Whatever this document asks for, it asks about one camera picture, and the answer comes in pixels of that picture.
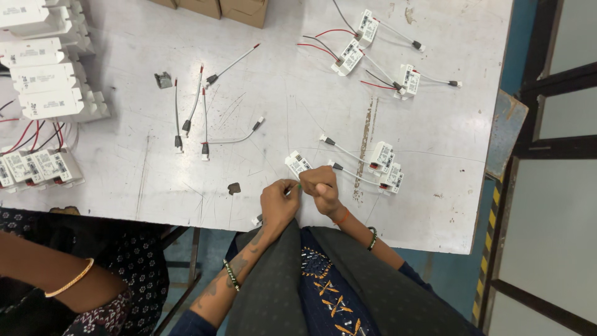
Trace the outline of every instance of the yellow black striped tape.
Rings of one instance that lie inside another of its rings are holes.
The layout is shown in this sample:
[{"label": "yellow black striped tape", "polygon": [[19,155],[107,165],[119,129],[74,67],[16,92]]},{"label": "yellow black striped tape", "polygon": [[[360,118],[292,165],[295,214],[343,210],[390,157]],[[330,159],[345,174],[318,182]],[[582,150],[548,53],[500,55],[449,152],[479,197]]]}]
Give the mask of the yellow black striped tape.
[{"label": "yellow black striped tape", "polygon": [[483,301],[483,291],[485,290],[485,281],[487,280],[487,267],[491,253],[491,244],[494,239],[496,229],[497,209],[500,204],[503,180],[496,180],[496,187],[493,189],[493,200],[491,201],[491,210],[489,212],[489,224],[485,234],[485,246],[481,257],[481,269],[479,270],[479,280],[477,281],[477,291],[475,292],[475,302],[473,303],[473,316],[471,321],[475,326],[479,325],[479,315],[481,314],[481,304]]}]

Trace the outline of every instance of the table surface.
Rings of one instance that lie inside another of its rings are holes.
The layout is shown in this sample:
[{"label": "table surface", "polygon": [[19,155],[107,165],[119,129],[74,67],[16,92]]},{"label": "table surface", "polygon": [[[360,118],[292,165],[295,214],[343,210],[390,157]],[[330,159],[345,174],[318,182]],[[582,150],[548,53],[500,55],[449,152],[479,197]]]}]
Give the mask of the table surface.
[{"label": "table surface", "polygon": [[[340,200],[385,242],[470,252],[512,0],[368,4],[378,19],[427,45],[421,54],[380,26],[366,51],[378,64],[394,75],[401,63],[413,64],[432,77],[464,83],[457,89],[423,80],[407,101],[359,82],[375,82],[364,69],[379,73],[367,59],[340,77],[328,54],[296,45],[312,42],[301,35],[347,28],[331,1],[271,1],[263,30],[147,0],[88,3],[97,55],[81,62],[113,116],[68,132],[86,183],[0,193],[0,206],[76,206],[83,215],[248,231],[261,212],[262,189],[293,177],[284,164],[289,153],[299,151],[315,167],[332,159],[357,172],[356,160],[319,141],[325,132],[356,155],[366,145],[366,157],[378,141],[393,145],[405,174],[399,194],[381,196],[375,186],[338,174]],[[365,9],[360,1],[339,5],[354,24]],[[411,23],[406,9],[413,10]],[[0,41],[11,38],[0,32]],[[331,32],[321,39],[339,52],[350,35]],[[210,140],[243,137],[259,116],[264,124],[241,143],[211,145],[211,161],[203,162],[200,100],[184,154],[174,154],[174,90],[160,90],[154,73],[178,77],[182,123],[193,105],[201,63],[205,81],[257,43],[259,48],[207,90]],[[16,96],[11,81],[1,79],[0,101]],[[2,113],[18,116],[17,105]],[[2,145],[14,143],[25,125],[0,126]],[[44,131],[49,136],[50,127]],[[241,192],[231,196],[227,187],[235,182]],[[298,219],[301,225],[332,226],[304,194]]]}]

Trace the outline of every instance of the red wire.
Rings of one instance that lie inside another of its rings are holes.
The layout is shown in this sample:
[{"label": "red wire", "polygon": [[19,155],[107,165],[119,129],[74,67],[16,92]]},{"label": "red wire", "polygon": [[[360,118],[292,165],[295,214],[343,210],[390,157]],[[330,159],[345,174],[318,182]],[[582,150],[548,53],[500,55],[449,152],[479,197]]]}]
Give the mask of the red wire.
[{"label": "red wire", "polygon": [[331,57],[333,57],[333,58],[336,60],[336,62],[339,62],[339,61],[340,61],[340,60],[339,60],[339,59],[337,59],[337,58],[336,58],[334,55],[332,55],[332,53],[330,53],[330,52],[329,52],[329,51],[327,51],[326,49],[319,48],[319,47],[318,47],[318,46],[316,46],[316,45],[312,45],[312,44],[304,44],[304,43],[297,43],[297,45],[309,45],[309,46],[311,46],[311,47],[315,47],[315,48],[317,48],[317,49],[319,49],[319,50],[323,50],[323,51],[325,51],[326,53],[330,54],[330,56],[331,56]]},{"label": "red wire", "polygon": [[357,34],[355,34],[355,33],[351,32],[351,31],[349,31],[349,30],[346,30],[346,29],[330,29],[330,30],[326,30],[325,32],[323,32],[323,33],[321,33],[321,34],[319,34],[319,35],[315,35],[315,37],[321,36],[321,35],[323,35],[323,34],[325,34],[325,33],[329,33],[329,32],[337,32],[337,31],[340,31],[340,32],[347,32],[347,33],[351,33],[351,34],[352,34],[352,35],[354,35],[354,36],[358,36]]},{"label": "red wire", "polygon": [[25,134],[27,133],[27,131],[29,130],[29,126],[31,126],[31,124],[33,124],[33,120],[31,122],[29,122],[29,125],[27,125],[27,128],[25,129],[25,132],[23,132],[23,135],[21,135],[21,138],[19,139],[19,141],[8,151],[4,152],[4,153],[0,153],[2,155],[4,154],[8,154],[11,151],[13,151],[13,149],[17,148],[17,146],[21,143],[21,141],[23,140],[23,138],[25,137]]},{"label": "red wire", "polygon": [[60,147],[58,147],[58,152],[62,149],[62,146],[64,145],[64,136],[62,136],[62,128],[60,128],[60,124],[56,123],[56,125],[58,126],[58,133],[60,134]]},{"label": "red wire", "polygon": [[391,90],[396,90],[395,87],[379,86],[379,85],[371,84],[371,83],[368,83],[368,82],[365,82],[365,81],[361,81],[361,83],[365,83],[365,84],[369,84],[369,85],[373,85],[373,86],[377,86],[377,87],[381,87],[381,88],[389,88]]},{"label": "red wire", "polygon": [[31,150],[29,152],[33,153],[33,149],[35,148],[35,145],[37,145],[37,138],[39,137],[39,120],[36,120],[37,122],[37,132],[35,132],[35,141],[33,141],[33,146],[31,147]]}]

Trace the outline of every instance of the bangle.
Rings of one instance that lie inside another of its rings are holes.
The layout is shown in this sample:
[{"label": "bangle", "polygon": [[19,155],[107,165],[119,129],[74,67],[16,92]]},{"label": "bangle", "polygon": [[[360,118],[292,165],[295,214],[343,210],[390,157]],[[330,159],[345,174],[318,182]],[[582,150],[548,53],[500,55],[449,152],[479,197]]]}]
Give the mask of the bangle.
[{"label": "bangle", "polygon": [[224,266],[226,266],[226,271],[228,272],[228,276],[230,277],[230,280],[232,280],[232,284],[234,285],[234,288],[236,288],[237,292],[240,292],[241,287],[240,287],[240,285],[238,285],[238,282],[236,281],[236,277],[234,276],[234,273],[232,273],[232,269],[230,268],[230,265],[228,264],[226,259],[224,259]]},{"label": "bangle", "polygon": [[341,224],[342,222],[344,222],[345,220],[347,220],[347,219],[348,219],[348,215],[350,215],[350,211],[348,210],[348,208],[346,208],[346,215],[344,216],[344,218],[342,218],[342,220],[341,220],[341,221],[338,221],[338,222],[334,222],[334,221],[332,221],[332,222],[334,223],[334,225]]},{"label": "bangle", "polygon": [[85,260],[89,260],[89,264],[83,270],[83,272],[81,272],[76,278],[74,278],[71,282],[67,283],[66,286],[60,288],[59,290],[49,293],[49,294],[47,292],[44,292],[45,297],[47,297],[47,298],[54,297],[54,296],[64,292],[65,290],[71,288],[74,284],[76,284],[79,280],[81,280],[85,276],[85,274],[87,274],[87,272],[89,272],[89,270],[91,269],[91,266],[93,266],[93,261],[94,261],[93,258],[88,258]]},{"label": "bangle", "polygon": [[371,251],[373,249],[373,246],[375,245],[375,242],[377,241],[377,230],[374,227],[368,227],[369,230],[373,230],[373,239],[371,241],[371,244],[369,244],[369,248],[367,250]]}]

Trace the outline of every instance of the black bangle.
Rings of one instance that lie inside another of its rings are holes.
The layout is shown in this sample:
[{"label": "black bangle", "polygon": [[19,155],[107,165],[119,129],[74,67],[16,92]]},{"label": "black bangle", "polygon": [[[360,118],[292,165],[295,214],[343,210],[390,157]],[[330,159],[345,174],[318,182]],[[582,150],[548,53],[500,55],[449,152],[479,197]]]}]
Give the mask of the black bangle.
[{"label": "black bangle", "polygon": [[236,288],[237,292],[240,292],[241,286],[238,285],[238,282],[236,281],[236,277],[234,276],[234,273],[232,273],[232,269],[230,268],[230,265],[228,265],[228,262],[226,261],[226,259],[224,259],[224,266],[226,266],[226,271],[228,272],[228,276],[230,277],[230,280],[232,280],[232,284],[234,285],[234,288]]},{"label": "black bangle", "polygon": [[368,227],[369,230],[373,230],[373,239],[371,240],[371,244],[369,244],[369,248],[367,250],[371,251],[375,242],[377,241],[377,230],[374,227]]}]

